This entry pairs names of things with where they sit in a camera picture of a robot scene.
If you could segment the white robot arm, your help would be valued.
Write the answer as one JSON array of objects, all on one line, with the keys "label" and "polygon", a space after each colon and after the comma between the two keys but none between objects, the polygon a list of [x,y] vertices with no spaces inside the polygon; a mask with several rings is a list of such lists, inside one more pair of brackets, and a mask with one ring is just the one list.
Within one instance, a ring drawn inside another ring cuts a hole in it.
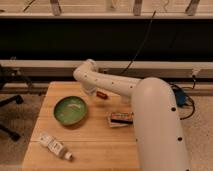
[{"label": "white robot arm", "polygon": [[140,171],[191,171],[174,92],[162,79],[98,72],[88,59],[73,72],[84,92],[101,88],[130,99]]}]

